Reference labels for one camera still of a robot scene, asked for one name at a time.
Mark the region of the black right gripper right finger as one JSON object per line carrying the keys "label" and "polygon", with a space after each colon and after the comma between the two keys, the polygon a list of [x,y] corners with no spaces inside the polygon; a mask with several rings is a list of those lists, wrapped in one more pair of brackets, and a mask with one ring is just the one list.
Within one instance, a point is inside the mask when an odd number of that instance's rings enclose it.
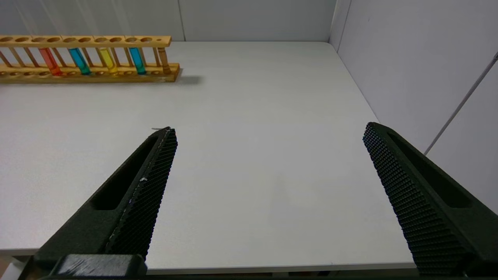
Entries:
{"label": "black right gripper right finger", "polygon": [[496,213],[391,128],[369,122],[363,144],[421,277],[497,277]]}

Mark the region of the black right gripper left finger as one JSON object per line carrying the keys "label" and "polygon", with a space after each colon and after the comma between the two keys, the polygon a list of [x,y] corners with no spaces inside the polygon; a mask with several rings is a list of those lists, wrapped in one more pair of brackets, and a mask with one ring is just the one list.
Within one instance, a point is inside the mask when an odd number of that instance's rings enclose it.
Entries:
{"label": "black right gripper left finger", "polygon": [[37,251],[35,263],[52,269],[69,254],[146,257],[177,146],[169,126],[151,134]]}

